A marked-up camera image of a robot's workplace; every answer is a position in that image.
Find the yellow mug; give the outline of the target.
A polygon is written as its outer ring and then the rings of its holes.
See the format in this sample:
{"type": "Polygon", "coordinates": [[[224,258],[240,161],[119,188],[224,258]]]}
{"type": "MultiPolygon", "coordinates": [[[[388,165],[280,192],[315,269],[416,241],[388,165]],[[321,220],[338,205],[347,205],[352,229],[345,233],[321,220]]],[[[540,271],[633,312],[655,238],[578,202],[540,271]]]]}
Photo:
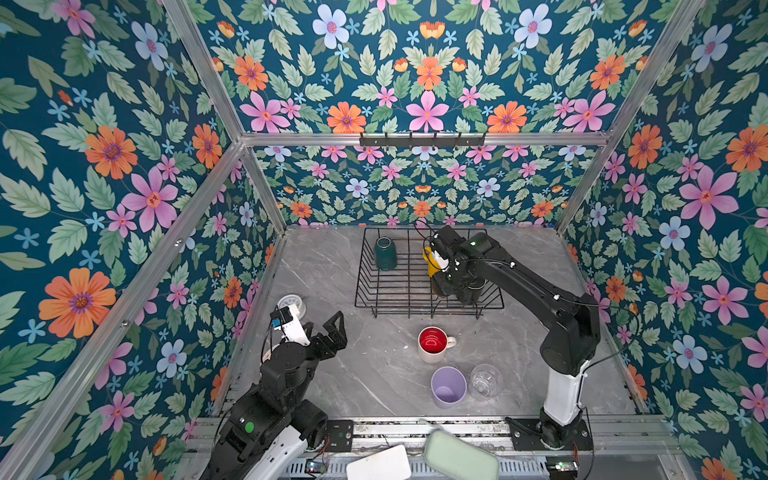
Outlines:
{"type": "Polygon", "coordinates": [[[430,247],[425,247],[423,249],[423,259],[427,263],[427,272],[430,278],[432,278],[437,272],[442,270],[442,267],[439,265],[438,261],[434,257],[433,251],[430,247]]]}

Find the black mug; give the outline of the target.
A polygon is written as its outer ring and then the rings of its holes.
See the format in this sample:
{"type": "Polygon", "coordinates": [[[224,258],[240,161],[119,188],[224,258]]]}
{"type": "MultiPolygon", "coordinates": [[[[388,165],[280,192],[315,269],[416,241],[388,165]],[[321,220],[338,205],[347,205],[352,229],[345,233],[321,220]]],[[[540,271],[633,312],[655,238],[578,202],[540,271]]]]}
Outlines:
{"type": "Polygon", "coordinates": [[[484,291],[484,283],[469,284],[462,292],[461,301],[465,305],[478,305],[484,291]]]}

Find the dark green mug cream inside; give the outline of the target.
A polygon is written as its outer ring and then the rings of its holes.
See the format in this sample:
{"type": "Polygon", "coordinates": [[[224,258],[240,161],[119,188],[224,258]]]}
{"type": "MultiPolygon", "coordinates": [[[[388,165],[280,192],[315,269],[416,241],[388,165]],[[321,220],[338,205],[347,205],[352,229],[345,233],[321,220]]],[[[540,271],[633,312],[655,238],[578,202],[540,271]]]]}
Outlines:
{"type": "Polygon", "coordinates": [[[390,237],[379,237],[374,245],[374,253],[380,271],[392,271],[397,267],[397,249],[390,237]]]}

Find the olive green glass tumbler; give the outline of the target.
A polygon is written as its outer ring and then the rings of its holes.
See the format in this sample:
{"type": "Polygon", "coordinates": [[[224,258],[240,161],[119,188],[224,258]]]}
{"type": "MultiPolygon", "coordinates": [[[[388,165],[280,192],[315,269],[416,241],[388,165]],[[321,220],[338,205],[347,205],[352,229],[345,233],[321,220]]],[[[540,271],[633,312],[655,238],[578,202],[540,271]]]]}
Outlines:
{"type": "Polygon", "coordinates": [[[431,284],[432,292],[435,296],[444,298],[450,295],[450,293],[445,291],[442,284],[438,281],[438,279],[435,276],[430,278],[430,284],[431,284]]]}

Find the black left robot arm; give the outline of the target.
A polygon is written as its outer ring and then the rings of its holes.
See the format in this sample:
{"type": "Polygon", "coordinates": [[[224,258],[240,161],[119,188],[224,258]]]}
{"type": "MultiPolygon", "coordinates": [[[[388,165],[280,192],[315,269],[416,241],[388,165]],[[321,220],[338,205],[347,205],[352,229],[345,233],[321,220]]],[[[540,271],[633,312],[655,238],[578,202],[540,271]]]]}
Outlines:
{"type": "Polygon", "coordinates": [[[259,381],[232,406],[220,428],[203,479],[277,479],[326,438],[328,415],[305,398],[319,363],[347,347],[344,314],[324,332],[308,323],[306,342],[283,340],[260,366],[259,381]]]}

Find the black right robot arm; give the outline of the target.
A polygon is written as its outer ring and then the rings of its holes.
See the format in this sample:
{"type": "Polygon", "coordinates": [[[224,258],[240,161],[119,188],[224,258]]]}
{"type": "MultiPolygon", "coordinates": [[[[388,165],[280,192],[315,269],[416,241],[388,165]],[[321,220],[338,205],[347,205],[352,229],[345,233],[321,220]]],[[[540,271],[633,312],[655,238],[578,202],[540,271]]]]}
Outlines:
{"type": "Polygon", "coordinates": [[[581,393],[601,340],[599,307],[588,294],[577,296],[547,281],[485,232],[464,238],[450,226],[427,238],[426,256],[436,272],[432,284],[442,297],[472,305],[488,285],[499,287],[547,329],[539,352],[549,369],[539,427],[531,433],[549,449],[576,440],[582,427],[581,393]]]}

